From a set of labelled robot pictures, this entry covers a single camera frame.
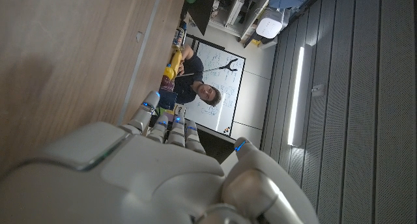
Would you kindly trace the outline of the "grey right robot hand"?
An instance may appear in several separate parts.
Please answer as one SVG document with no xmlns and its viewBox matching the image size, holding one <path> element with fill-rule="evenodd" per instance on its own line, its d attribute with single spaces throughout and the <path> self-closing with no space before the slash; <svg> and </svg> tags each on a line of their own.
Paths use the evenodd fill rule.
<svg viewBox="0 0 417 224">
<path fill-rule="evenodd" d="M 225 172 L 194 122 L 160 117 L 148 94 L 125 125 L 95 122 L 1 177 L 2 223 L 317 223 L 291 176 L 249 140 Z"/>
</svg>

